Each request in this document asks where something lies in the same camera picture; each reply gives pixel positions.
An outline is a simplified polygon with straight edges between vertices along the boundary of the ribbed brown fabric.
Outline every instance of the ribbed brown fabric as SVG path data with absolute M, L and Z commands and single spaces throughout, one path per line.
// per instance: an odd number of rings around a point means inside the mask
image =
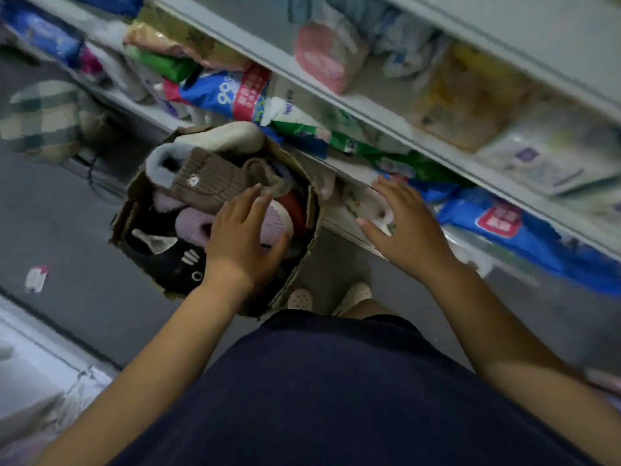
M 177 174 L 171 192 L 183 203 L 215 215 L 224 203 L 248 186 L 241 168 L 196 147 Z

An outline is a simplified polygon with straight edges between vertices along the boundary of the right hand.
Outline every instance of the right hand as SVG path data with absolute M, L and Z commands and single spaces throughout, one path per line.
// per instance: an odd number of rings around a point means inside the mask
M 367 219 L 356 221 L 387 260 L 425 286 L 442 280 L 447 271 L 461 266 L 418 191 L 383 176 L 373 182 L 373 188 L 392 208 L 394 234 L 387 236 Z

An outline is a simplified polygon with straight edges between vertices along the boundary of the red label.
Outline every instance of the red label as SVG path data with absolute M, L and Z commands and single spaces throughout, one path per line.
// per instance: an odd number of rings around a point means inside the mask
M 255 106 L 261 97 L 261 91 L 267 85 L 271 71 L 264 66 L 253 63 L 244 72 L 239 90 L 233 101 L 233 117 L 239 121 L 255 122 Z
M 522 210 L 509 203 L 491 207 L 476 220 L 476 225 L 505 239 L 515 237 L 522 226 Z

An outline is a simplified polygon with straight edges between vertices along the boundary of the checkered fabric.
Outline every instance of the checkered fabric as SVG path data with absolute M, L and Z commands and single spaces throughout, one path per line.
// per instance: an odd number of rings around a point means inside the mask
M 12 96 L 0 135 L 15 152 L 60 163 L 84 149 L 105 115 L 77 85 L 49 80 Z

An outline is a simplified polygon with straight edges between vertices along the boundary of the white slipper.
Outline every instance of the white slipper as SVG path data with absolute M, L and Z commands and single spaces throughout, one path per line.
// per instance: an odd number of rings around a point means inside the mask
M 296 289 L 287 300 L 287 309 L 312 312 L 312 294 L 308 289 Z
M 352 310 L 354 305 L 357 305 L 358 303 L 372 297 L 373 294 L 367 284 L 362 282 L 354 283 L 353 286 L 349 288 L 343 298 L 343 301 L 341 301 L 341 303 L 337 306 L 332 315 L 343 317 L 346 313 Z

